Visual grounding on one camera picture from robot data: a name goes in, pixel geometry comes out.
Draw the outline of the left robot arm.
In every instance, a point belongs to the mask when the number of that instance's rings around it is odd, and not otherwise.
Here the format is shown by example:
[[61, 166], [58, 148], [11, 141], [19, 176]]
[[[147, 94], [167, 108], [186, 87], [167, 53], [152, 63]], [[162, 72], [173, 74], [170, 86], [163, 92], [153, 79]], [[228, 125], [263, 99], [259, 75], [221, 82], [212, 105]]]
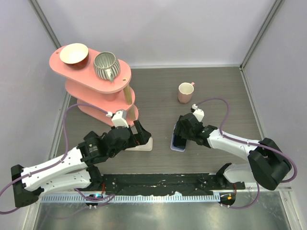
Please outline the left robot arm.
[[31, 205], [52, 192], [67, 189], [97, 191], [103, 177], [96, 164], [106, 162], [120, 151], [146, 145], [151, 133], [136, 120], [134, 134], [131, 127], [112, 127], [102, 135], [89, 132], [84, 141], [67, 153], [42, 164], [11, 168], [14, 203], [16, 208]]

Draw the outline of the dark blue phone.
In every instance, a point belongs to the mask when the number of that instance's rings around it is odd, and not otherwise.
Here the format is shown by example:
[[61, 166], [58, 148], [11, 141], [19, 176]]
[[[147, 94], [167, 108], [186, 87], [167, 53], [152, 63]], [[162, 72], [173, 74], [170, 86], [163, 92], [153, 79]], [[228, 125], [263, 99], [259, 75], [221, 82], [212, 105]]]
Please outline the dark blue phone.
[[186, 147], [187, 140], [178, 135], [173, 135], [172, 146], [180, 149]]

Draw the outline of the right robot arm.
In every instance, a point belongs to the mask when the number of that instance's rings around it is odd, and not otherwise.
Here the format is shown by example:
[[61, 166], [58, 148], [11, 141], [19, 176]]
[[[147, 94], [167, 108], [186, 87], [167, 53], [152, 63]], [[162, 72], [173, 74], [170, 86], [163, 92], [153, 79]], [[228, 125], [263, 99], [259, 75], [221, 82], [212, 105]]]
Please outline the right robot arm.
[[233, 183], [255, 181], [267, 190], [275, 190], [292, 169], [276, 143], [269, 138], [247, 140], [222, 133], [215, 126], [204, 126], [193, 113], [181, 115], [174, 129], [178, 140], [194, 141], [200, 146], [223, 150], [247, 161], [246, 164], [226, 167], [217, 176], [217, 185], [228, 189]]

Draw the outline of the lilac phone case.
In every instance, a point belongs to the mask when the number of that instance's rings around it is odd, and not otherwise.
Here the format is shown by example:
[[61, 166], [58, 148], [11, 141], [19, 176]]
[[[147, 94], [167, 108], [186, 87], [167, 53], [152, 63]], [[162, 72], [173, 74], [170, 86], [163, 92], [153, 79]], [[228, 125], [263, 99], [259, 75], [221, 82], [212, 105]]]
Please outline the lilac phone case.
[[184, 152], [186, 149], [187, 140], [173, 134], [170, 148], [174, 151]]

